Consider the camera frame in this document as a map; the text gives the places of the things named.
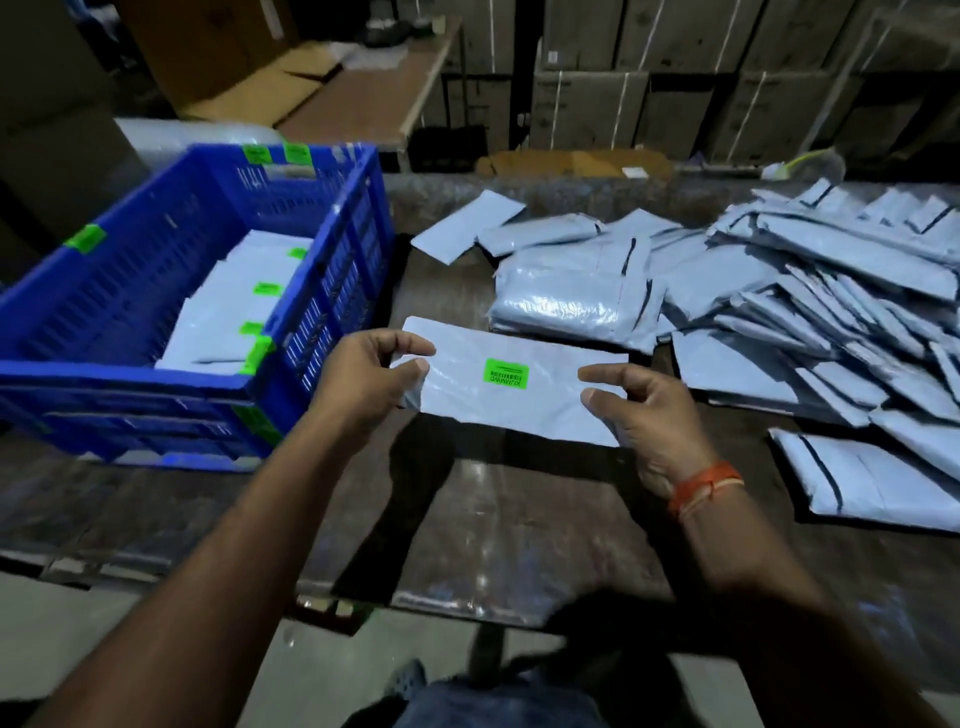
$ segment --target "concrete floor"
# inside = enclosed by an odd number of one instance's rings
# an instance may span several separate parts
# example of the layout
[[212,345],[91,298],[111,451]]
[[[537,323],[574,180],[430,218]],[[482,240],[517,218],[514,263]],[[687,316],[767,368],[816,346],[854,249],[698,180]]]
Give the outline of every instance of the concrete floor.
[[[136,600],[120,592],[79,592],[0,573],[0,700],[49,694]],[[351,713],[378,699],[396,666],[413,657],[423,661],[430,680],[463,672],[476,628],[379,610],[347,638],[285,620],[240,725],[339,728]],[[509,630],[505,658],[559,644],[550,635]],[[762,725],[736,663],[694,655],[671,659],[704,725]],[[960,696],[926,697],[960,728]]]

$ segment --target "blue plastic crate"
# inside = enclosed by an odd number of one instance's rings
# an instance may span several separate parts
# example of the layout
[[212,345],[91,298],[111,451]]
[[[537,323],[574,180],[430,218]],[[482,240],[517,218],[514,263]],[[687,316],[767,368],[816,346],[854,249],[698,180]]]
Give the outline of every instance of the blue plastic crate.
[[[250,230],[315,238],[250,374],[154,369],[183,301]],[[0,417],[107,461],[237,469],[270,453],[330,350],[369,324],[393,243],[373,147],[195,146],[0,297]]]

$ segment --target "forearm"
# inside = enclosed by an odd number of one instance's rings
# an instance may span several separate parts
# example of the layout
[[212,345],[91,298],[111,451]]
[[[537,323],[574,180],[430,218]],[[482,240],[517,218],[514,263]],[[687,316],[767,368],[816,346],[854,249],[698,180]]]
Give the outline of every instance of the forearm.
[[349,450],[308,413],[191,556],[60,686],[36,723],[230,725]]
[[839,618],[744,489],[719,491],[683,527],[766,725],[945,725]]

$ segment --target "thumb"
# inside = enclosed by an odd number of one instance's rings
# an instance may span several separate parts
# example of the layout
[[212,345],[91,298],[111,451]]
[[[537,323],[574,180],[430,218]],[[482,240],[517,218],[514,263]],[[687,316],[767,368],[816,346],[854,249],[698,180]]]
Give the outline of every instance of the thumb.
[[411,359],[390,370],[391,389],[400,397],[404,392],[413,389],[430,371],[426,359]]
[[636,410],[636,403],[630,402],[613,392],[588,387],[580,393],[580,401],[590,414],[602,420],[610,420],[617,425],[626,426],[631,413]]

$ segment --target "hand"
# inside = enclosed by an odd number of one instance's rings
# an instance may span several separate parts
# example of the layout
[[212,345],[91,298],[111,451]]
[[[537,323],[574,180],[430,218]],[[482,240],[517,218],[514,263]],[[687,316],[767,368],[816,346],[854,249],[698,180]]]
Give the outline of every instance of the hand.
[[581,367],[577,376],[627,390],[624,400],[589,387],[580,399],[593,415],[617,425],[636,451],[638,466],[660,476],[660,483],[650,482],[640,472],[658,495],[669,497],[673,486],[720,460],[689,390],[679,379],[636,364],[593,364]]
[[322,411],[362,446],[370,433],[400,404],[403,393],[430,371],[425,359],[411,359],[388,369],[391,354],[430,356],[436,347],[408,331],[375,328],[345,336],[324,362],[311,411]]

